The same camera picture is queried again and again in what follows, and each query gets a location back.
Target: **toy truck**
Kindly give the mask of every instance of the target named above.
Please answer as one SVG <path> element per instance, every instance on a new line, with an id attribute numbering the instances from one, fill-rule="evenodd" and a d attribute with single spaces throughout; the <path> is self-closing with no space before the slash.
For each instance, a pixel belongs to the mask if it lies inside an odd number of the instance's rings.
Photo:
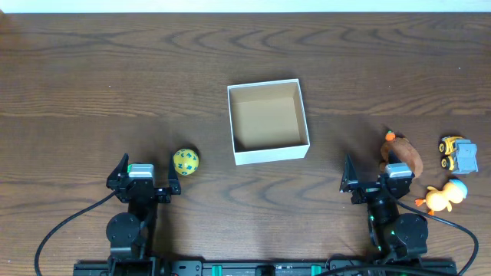
<path id="1" fill-rule="evenodd" d="M 445 137 L 438 146 L 438 150 L 444 153 L 441 165 L 444 169 L 451 170 L 455 174 L 477 172 L 476 152 L 477 146 L 462 137 Z"/>

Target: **yellow ball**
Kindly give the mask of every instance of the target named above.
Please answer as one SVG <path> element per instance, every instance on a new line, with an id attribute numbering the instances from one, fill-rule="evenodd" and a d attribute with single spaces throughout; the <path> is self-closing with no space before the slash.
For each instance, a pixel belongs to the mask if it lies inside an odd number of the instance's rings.
<path id="1" fill-rule="evenodd" d="M 191 149 L 180 149 L 173 157 L 176 172 L 183 176 L 188 176 L 198 169 L 198 155 Z"/>

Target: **stuffed toy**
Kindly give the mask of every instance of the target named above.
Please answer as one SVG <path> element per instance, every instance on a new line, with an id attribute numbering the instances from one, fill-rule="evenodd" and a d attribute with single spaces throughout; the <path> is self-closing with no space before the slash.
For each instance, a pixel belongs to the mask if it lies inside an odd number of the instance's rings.
<path id="1" fill-rule="evenodd" d="M 389 162 L 389 151 L 392 151 L 397 158 L 406 163 L 414 173 L 414 178 L 418 178 L 423 172 L 423 160 L 420 154 L 409 143 L 407 138 L 396 137 L 395 133 L 389 131 L 385 136 L 385 143 L 381 147 L 382 157 L 384 161 L 380 164 L 383 172 L 385 166 Z"/>

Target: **rubber duck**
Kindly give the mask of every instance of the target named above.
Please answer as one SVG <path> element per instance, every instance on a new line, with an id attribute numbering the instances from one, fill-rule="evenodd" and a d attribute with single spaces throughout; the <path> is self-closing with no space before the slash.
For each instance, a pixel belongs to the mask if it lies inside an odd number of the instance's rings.
<path id="1" fill-rule="evenodd" d="M 448 209 L 448 212 L 452 212 L 452 203 L 461 203 L 463 199 L 467 196 L 467 187 L 466 185 L 456 179 L 451 179 L 441 191 L 437 188 L 428 186 L 428 190 L 426 199 L 416 199 L 416 206 L 421 206 L 423 203 L 426 203 L 430 211 L 428 214 L 434 215 L 435 211 L 441 211 L 445 208 Z"/>

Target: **open cardboard box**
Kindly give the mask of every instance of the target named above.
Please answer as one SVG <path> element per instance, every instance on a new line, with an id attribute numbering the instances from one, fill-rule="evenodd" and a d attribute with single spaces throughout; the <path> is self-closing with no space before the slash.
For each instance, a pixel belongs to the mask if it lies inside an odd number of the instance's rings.
<path id="1" fill-rule="evenodd" d="M 310 147 L 298 79 L 228 86 L 236 165 L 305 157 Z"/>

